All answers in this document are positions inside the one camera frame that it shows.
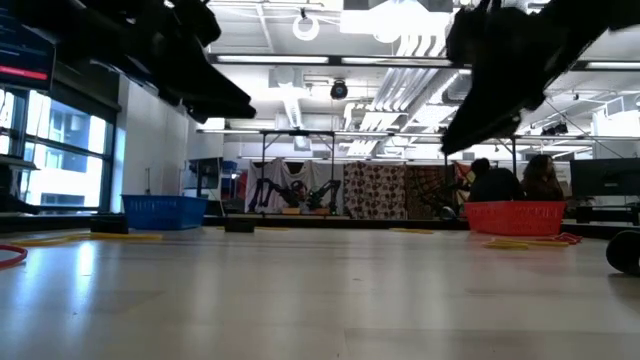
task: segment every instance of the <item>wooden floor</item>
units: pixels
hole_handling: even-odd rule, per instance
[[[0,358],[640,359],[640,281],[605,242],[483,240],[208,229],[32,249],[0,270]]]

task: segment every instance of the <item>computer monitor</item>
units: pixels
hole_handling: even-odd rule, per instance
[[[571,161],[574,197],[640,195],[640,159]]]
[[[55,47],[13,16],[15,1],[0,0],[0,85],[49,91]]]

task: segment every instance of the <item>blue basket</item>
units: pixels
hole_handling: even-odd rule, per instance
[[[207,199],[185,196],[122,195],[129,227],[184,230],[202,226]]]

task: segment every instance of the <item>plastic basket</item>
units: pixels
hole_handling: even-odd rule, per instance
[[[466,203],[471,230],[506,236],[558,235],[564,202],[498,201]]]
[[[184,230],[202,225],[207,199],[185,196],[122,195],[129,227]]]

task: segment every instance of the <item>red cable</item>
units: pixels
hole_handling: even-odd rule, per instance
[[[0,250],[13,251],[13,252],[19,254],[18,256],[14,257],[12,259],[0,261],[0,269],[7,268],[7,267],[13,266],[15,264],[19,264],[24,259],[27,258],[28,251],[26,249],[21,248],[21,247],[0,244]]]

